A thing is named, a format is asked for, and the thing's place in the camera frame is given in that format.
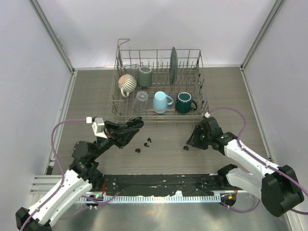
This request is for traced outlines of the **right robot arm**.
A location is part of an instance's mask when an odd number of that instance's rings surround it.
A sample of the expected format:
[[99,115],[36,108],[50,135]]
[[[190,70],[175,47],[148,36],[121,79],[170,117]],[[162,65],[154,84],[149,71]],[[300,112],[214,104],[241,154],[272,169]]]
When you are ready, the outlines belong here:
[[229,164],[218,171],[218,186],[228,190],[232,186],[243,189],[258,198],[275,217],[292,210],[304,201],[295,171],[288,165],[283,167],[266,160],[247,148],[231,132],[223,132],[215,118],[204,118],[199,122],[187,145],[206,150],[209,146],[242,165]]

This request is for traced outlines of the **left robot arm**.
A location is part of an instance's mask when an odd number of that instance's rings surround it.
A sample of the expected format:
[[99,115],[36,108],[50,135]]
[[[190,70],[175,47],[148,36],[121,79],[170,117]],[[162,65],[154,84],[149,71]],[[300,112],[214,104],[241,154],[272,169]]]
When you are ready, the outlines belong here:
[[86,192],[97,192],[103,185],[103,173],[96,159],[112,146],[125,147],[143,127],[141,117],[127,122],[111,122],[100,117],[80,120],[90,124],[96,141],[78,141],[73,148],[73,162],[61,179],[30,208],[21,207],[15,214],[20,231],[50,231],[62,214]]

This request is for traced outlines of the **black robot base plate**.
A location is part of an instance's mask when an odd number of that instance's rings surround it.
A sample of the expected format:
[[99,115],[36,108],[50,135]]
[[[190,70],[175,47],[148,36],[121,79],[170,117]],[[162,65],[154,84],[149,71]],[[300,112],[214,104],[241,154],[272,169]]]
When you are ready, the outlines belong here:
[[214,191],[235,191],[220,175],[211,174],[154,174],[104,175],[91,189],[107,195],[121,196],[183,196],[213,195]]

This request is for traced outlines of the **black earbud charging case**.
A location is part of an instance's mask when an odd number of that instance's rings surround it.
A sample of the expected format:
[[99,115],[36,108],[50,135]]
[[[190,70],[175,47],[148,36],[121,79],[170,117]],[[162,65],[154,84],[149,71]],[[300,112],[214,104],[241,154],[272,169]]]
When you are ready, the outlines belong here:
[[142,128],[144,125],[144,122],[142,120],[141,116],[130,118],[127,122],[126,125],[128,128]]

